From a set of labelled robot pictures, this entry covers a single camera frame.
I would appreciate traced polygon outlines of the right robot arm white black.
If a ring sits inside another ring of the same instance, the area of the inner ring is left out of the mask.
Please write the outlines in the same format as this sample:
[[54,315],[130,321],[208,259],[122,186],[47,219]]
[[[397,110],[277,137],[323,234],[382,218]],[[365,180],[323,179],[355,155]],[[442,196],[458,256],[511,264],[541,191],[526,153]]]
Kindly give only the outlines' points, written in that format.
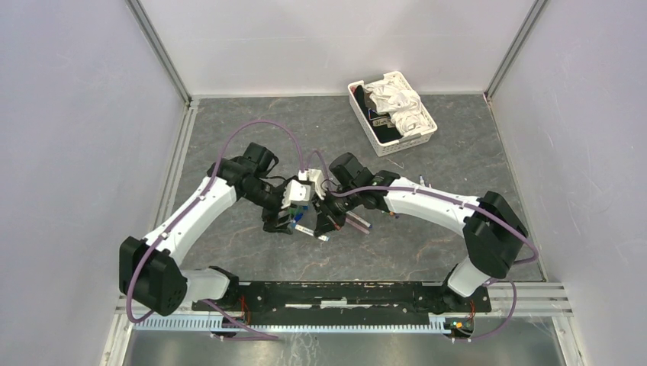
[[314,188],[316,234],[342,227],[356,207],[404,214],[440,225],[465,241],[467,256],[452,269],[440,291],[443,306],[460,311],[483,285],[504,280],[524,246],[528,231],[505,198],[494,191],[482,197],[439,191],[395,172],[373,173],[350,152],[326,170],[307,169],[298,177]]

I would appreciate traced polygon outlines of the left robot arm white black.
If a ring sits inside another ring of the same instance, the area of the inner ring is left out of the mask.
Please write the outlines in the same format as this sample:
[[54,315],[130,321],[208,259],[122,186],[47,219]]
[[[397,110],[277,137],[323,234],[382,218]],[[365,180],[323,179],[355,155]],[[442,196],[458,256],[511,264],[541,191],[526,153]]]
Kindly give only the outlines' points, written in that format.
[[205,230],[237,201],[261,207],[263,229],[290,234],[291,218],[282,200],[289,182],[270,184],[279,159],[250,143],[241,156],[213,164],[192,196],[142,239],[127,237],[119,249],[120,292],[154,313],[168,316],[185,301],[211,300],[232,310],[240,300],[238,277],[219,267],[183,271],[180,264]]

